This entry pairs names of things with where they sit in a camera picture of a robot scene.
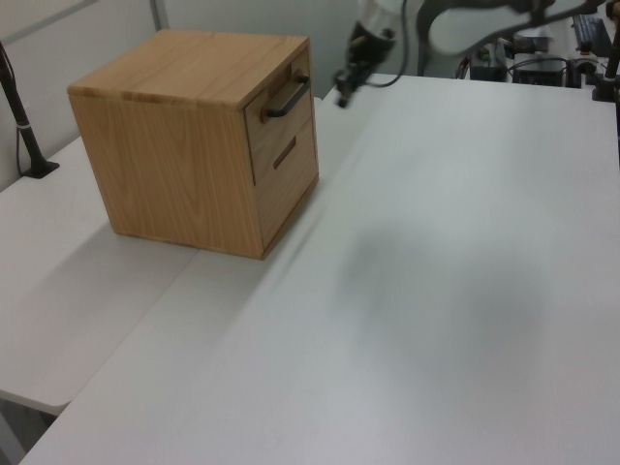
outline wooden drawer cabinet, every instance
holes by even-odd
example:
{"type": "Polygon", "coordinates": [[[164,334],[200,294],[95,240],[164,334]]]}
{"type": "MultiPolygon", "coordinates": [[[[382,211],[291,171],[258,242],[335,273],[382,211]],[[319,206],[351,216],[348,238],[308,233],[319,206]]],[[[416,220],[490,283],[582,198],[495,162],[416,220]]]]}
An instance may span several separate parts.
{"type": "Polygon", "coordinates": [[[117,233],[264,258],[318,181],[307,38],[164,30],[68,89],[117,233]]]}

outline drawer front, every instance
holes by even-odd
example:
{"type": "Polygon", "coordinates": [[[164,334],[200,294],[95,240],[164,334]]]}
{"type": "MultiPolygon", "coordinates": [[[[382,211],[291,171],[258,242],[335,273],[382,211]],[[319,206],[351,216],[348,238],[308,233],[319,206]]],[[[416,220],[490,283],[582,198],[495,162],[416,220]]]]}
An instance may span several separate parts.
{"type": "Polygon", "coordinates": [[[313,123],[306,121],[255,187],[265,248],[319,174],[313,123]]]}
{"type": "Polygon", "coordinates": [[[275,158],[312,116],[312,92],[304,89],[303,83],[304,78],[310,76],[309,67],[308,51],[304,50],[245,109],[255,185],[262,182],[275,158]],[[287,104],[294,103],[295,96],[299,95],[301,98],[286,115],[267,115],[269,109],[282,110],[287,104]]]}

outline white table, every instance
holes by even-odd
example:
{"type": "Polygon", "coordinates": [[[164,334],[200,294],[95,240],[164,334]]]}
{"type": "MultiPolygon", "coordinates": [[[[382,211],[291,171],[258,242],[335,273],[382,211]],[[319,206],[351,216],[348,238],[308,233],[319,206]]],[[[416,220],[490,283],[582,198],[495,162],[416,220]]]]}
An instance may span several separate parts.
{"type": "Polygon", "coordinates": [[[414,77],[333,99],[340,168],[271,262],[199,253],[24,464],[616,463],[614,107],[414,77]]]}
{"type": "Polygon", "coordinates": [[[58,415],[196,250],[121,237],[81,139],[0,194],[0,398],[58,415]]]}

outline cabinet side panel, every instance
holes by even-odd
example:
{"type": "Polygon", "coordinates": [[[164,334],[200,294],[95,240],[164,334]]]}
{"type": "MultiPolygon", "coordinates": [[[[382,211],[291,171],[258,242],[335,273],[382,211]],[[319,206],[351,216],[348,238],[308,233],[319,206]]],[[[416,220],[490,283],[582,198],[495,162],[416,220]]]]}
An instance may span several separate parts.
{"type": "Polygon", "coordinates": [[[71,96],[117,233],[259,257],[243,115],[71,96]]]}

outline keyboard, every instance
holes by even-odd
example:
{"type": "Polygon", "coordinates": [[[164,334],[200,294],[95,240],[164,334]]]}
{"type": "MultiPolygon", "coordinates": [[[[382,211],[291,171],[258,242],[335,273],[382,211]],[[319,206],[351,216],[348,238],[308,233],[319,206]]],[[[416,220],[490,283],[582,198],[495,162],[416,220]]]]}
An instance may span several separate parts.
{"type": "Polygon", "coordinates": [[[575,15],[573,27],[579,44],[578,50],[582,49],[583,44],[590,43],[592,53],[605,58],[609,57],[611,40],[602,19],[590,15],[575,15]]]}

